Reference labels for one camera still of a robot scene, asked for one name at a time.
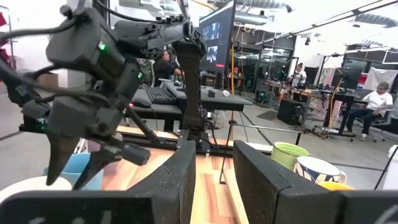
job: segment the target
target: green cup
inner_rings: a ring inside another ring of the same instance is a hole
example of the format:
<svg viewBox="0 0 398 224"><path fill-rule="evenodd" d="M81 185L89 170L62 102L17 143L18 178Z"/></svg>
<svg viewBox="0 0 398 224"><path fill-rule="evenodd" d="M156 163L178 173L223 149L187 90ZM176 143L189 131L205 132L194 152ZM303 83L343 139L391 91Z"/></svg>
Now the green cup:
<svg viewBox="0 0 398 224"><path fill-rule="evenodd" d="M296 159L300 156L309 156L310 153L300 146L286 142L275 142L272 148L271 159L280 165L293 170Z"/></svg>

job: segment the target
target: black desk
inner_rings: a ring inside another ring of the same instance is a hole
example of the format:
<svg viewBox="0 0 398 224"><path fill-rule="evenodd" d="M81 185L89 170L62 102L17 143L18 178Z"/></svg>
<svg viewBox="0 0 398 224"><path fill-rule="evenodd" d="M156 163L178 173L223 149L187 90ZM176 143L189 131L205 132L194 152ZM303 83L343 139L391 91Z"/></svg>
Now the black desk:
<svg viewBox="0 0 398 224"><path fill-rule="evenodd" d="M137 90L133 99L141 98L146 101L148 95L145 90ZM138 106L133 107L133 110L142 119L162 119L164 120L164 131L174 131L174 121L182 120L182 112L176 105L157 105L152 104L150 108L141 108Z"/></svg>
<svg viewBox="0 0 398 224"><path fill-rule="evenodd" d="M180 86L175 86L170 82L163 82L167 89L178 99L178 105L181 110L187 107L187 96L185 92L178 91ZM252 102L245 100L239 96L229 95L224 96L221 90L215 90L215 97L208 97L208 90L212 88L203 88L201 93L201 103L208 110L228 110L228 111L243 111L244 105L253 105Z"/></svg>

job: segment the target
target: speaker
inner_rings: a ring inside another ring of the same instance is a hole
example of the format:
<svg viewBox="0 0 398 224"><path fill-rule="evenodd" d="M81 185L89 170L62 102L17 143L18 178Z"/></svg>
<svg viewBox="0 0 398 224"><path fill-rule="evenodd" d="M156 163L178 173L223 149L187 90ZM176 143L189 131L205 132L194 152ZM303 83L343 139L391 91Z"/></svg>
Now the speaker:
<svg viewBox="0 0 398 224"><path fill-rule="evenodd" d="M280 101L277 118L288 125L300 125L299 118L302 106L303 104L298 101L282 99Z"/></svg>

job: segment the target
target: blue bowl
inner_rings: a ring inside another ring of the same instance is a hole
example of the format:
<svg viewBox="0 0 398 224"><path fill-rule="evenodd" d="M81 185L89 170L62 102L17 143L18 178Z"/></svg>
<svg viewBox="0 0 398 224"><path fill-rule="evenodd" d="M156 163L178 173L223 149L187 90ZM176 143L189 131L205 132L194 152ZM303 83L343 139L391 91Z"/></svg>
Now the blue bowl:
<svg viewBox="0 0 398 224"><path fill-rule="evenodd" d="M69 158L69 161L61 172L60 176L69 180L73 185L75 185L89 160L90 153L73 154ZM48 173L49 168L47 167L44 169L44 175L47 175ZM101 190L103 177L104 170L101 170L82 188L82 190Z"/></svg>

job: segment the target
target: ceiling light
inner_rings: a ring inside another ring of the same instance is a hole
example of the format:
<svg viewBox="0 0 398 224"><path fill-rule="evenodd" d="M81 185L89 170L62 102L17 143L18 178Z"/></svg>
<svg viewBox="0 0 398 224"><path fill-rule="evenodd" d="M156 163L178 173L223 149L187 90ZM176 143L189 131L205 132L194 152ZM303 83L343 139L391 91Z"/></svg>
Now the ceiling light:
<svg viewBox="0 0 398 224"><path fill-rule="evenodd" d="M372 52L378 50L391 50L392 47L374 47L370 49L358 49L358 50L347 50L346 53L356 53L356 52Z"/></svg>

